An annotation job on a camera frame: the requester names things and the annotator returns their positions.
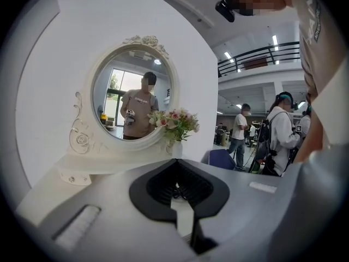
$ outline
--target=artificial flower bouquet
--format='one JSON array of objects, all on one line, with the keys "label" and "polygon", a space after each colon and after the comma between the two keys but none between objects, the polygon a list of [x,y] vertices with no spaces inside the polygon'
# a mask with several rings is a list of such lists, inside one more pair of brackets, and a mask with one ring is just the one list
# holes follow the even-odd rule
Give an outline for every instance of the artificial flower bouquet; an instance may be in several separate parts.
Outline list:
[{"label": "artificial flower bouquet", "polygon": [[186,141],[190,136],[188,133],[199,131],[197,114],[190,114],[185,109],[174,109],[173,111],[155,111],[148,115],[149,123],[156,127],[165,128],[165,137],[169,141]]}]

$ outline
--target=mirror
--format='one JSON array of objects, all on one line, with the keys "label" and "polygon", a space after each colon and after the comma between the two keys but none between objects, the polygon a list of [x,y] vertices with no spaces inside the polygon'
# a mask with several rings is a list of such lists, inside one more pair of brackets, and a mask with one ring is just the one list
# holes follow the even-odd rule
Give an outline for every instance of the mirror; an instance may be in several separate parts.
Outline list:
[{"label": "mirror", "polygon": [[142,50],[128,50],[109,61],[95,80],[93,104],[101,125],[123,140],[137,140],[155,127],[152,111],[166,111],[171,79],[161,59]]}]

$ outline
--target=tree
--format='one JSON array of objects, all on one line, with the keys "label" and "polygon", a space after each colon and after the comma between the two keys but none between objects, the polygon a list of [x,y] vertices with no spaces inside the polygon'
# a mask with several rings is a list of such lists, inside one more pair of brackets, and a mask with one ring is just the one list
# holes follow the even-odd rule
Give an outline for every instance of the tree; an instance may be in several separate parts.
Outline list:
[{"label": "tree", "polygon": [[[110,78],[110,83],[109,83],[109,88],[112,90],[118,90],[119,86],[117,85],[118,83],[118,79],[116,78],[116,74],[113,74]],[[112,94],[112,93],[108,93],[107,97],[110,99],[113,99],[115,101],[118,100],[119,95],[117,94]]]}]

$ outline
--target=black backpack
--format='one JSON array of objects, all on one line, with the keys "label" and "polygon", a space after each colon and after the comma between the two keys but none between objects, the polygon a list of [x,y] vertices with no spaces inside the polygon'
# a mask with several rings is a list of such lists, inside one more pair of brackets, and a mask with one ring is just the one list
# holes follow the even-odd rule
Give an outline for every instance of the black backpack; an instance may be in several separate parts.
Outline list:
[{"label": "black backpack", "polygon": [[277,117],[275,115],[271,121],[263,120],[260,131],[258,134],[258,144],[256,148],[256,155],[254,158],[254,161],[251,164],[251,173],[254,174],[260,174],[262,170],[260,169],[260,164],[258,163],[258,160],[265,160],[266,165],[270,168],[274,168],[275,162],[272,160],[273,156],[276,156],[276,151],[270,149],[270,141],[272,139],[272,131],[271,126],[274,118]]}]

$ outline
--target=white mirror frame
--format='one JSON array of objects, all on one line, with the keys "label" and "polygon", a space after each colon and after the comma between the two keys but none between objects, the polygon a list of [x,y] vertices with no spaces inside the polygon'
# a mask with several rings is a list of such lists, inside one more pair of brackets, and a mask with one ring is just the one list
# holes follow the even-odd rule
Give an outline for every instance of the white mirror frame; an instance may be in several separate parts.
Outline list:
[{"label": "white mirror frame", "polygon": [[158,127],[144,138],[126,141],[111,135],[99,121],[93,105],[93,90],[97,77],[110,60],[117,55],[130,50],[142,50],[152,54],[165,66],[171,81],[169,110],[178,108],[179,81],[175,65],[169,58],[163,45],[158,44],[155,36],[136,35],[126,39],[123,44],[107,50],[95,63],[85,83],[83,91],[76,92],[78,109],[77,117],[71,127],[69,142],[71,151],[78,154],[104,154],[120,151],[139,151],[158,142],[164,135],[164,130]]}]

